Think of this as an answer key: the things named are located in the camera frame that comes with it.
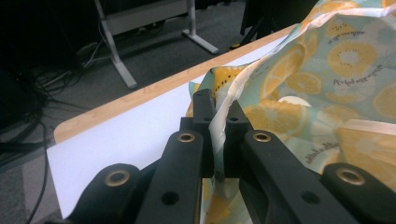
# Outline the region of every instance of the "screw hole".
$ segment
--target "screw hole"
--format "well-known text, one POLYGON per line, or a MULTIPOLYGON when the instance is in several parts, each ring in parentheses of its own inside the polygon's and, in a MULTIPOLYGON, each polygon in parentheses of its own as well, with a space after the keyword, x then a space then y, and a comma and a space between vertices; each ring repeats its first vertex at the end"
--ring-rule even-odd
POLYGON ((271 140, 271 136, 265 133, 255 133, 253 138, 258 142, 269 142, 271 140))
POLYGON ((117 170, 109 173, 106 176, 105 183, 109 187, 118 187, 125 184, 131 175, 126 170, 117 170))
POLYGON ((192 133, 183 133, 181 135, 178 136, 178 141, 180 142, 192 142, 195 139, 195 136, 192 133))
POLYGON ((336 173, 340 179, 349 184, 359 186, 365 183, 364 177, 356 171, 347 168, 339 168, 336 173))
POLYGON ((178 202, 178 194, 173 191, 168 191, 161 197, 163 204, 172 205, 178 202))
POLYGON ((229 118, 230 121, 237 122, 238 118, 229 118))
POLYGON ((301 197, 306 203, 318 204, 320 203, 320 198, 318 195, 311 191, 306 191, 301 194, 301 197))

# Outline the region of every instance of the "desk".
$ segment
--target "desk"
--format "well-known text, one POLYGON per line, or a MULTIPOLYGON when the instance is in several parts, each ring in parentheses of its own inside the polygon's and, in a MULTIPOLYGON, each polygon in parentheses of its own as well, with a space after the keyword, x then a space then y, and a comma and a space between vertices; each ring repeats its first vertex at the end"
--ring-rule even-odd
POLYGON ((49 166, 63 217, 103 168, 115 163, 142 169, 158 160, 191 101, 188 82, 212 67, 250 63, 280 43, 292 27, 200 63, 59 125, 49 166))

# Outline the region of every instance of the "wooden table edge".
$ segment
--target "wooden table edge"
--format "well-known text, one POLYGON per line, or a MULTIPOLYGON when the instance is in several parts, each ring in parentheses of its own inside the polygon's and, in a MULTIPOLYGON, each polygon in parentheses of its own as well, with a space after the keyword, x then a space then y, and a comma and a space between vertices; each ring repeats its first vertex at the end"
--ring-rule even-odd
POLYGON ((289 34, 294 26, 295 25, 292 25, 276 33, 253 41, 239 49, 232 50, 228 53, 220 55, 219 57, 208 60, 204 63, 197 64, 194 67, 186 69, 138 91, 131 92, 130 94, 122 96, 119 99, 111 101, 105 105, 96 107, 93 110, 90 110, 67 121, 64 121, 59 124, 54 131, 55 142, 59 144, 79 133, 87 131, 88 129, 108 119, 116 117, 123 112, 126 112, 138 105, 145 103, 146 101, 149 101, 161 94, 164 94, 167 91, 170 91, 180 85, 185 84, 186 82, 189 82, 190 80, 193 80, 205 74, 207 71, 209 71, 210 68, 222 66, 239 57, 242 57, 245 54, 250 53, 254 49, 258 49, 272 41, 275 41, 280 37, 289 34))

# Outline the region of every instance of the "white sheet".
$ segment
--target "white sheet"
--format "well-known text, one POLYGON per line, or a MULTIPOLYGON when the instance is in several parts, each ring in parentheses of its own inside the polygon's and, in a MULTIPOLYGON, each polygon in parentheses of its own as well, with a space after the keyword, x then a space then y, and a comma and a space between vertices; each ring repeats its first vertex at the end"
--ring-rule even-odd
MULTIPOLYGON (((251 63, 284 38, 224 65, 251 63)), ((158 160, 169 135, 178 131, 190 101, 186 83, 51 147, 49 166, 62 216, 71 214, 82 191, 103 168, 128 163, 142 169, 158 160)))

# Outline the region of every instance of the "fabric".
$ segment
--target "fabric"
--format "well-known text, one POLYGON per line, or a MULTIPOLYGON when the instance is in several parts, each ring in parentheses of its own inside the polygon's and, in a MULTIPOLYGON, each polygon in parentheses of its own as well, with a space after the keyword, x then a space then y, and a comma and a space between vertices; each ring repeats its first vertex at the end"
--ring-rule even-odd
MULTIPOLYGON (((258 61, 211 69, 199 90, 211 89, 217 99, 210 125, 215 172, 223 172, 225 118, 232 101, 238 100, 254 129, 275 133, 307 168, 321 173, 329 163, 346 161, 396 189, 394 141, 378 147, 380 139, 396 135, 395 2, 318 1, 289 36, 258 61), (301 101, 281 102, 284 97, 301 101), (353 119, 362 120, 358 129, 345 126, 353 119), (388 125, 389 132, 374 131, 387 137, 359 134, 367 120, 375 127, 388 125)), ((216 209, 222 212, 210 221, 245 223, 248 215, 241 208, 237 184, 226 182, 215 178, 206 183, 214 195, 207 197, 207 206, 224 208, 216 209)))

